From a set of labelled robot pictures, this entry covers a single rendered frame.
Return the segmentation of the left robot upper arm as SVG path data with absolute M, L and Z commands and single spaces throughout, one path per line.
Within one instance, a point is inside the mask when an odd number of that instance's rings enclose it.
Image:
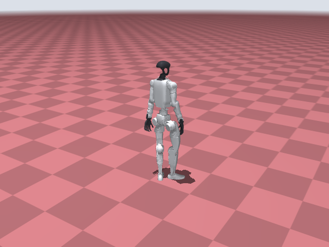
M 150 81 L 150 98 L 149 98 L 149 101 L 152 102 L 152 103 L 155 103 L 155 101 L 154 101 L 154 92 L 153 92 L 153 82 L 154 82 L 154 80 Z

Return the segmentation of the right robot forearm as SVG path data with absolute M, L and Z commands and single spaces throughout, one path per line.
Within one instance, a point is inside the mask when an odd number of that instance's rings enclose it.
M 176 101 L 175 105 L 176 105 L 176 107 L 173 110 L 175 112 L 178 122 L 180 119 L 184 120 L 182 117 L 181 111 L 180 111 L 179 102 Z

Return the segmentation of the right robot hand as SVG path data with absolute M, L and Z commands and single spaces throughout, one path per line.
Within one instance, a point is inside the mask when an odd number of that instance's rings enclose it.
M 179 128 L 180 128 L 180 135 L 182 135 L 183 134 L 183 132 L 184 132 L 184 121 L 182 120 L 182 119 L 180 119 L 179 120 L 179 122 L 178 122 L 180 125 L 179 125 Z

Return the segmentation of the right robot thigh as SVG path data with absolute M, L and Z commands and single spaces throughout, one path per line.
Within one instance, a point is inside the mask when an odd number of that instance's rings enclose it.
M 172 146 L 169 149 L 174 149 L 176 154 L 180 145 L 180 131 L 178 124 L 176 121 L 171 121 L 170 119 L 167 119 L 165 121 L 165 127 L 168 131 L 170 131 L 170 139 Z

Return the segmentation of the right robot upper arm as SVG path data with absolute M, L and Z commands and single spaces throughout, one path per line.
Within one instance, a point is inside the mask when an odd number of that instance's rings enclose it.
M 170 97 L 171 97 L 171 106 L 172 107 L 176 107 L 175 103 L 176 103 L 176 98 L 177 98 L 177 84 L 175 82 L 172 81 L 168 81 L 167 82 L 168 85 L 168 89 L 170 90 Z

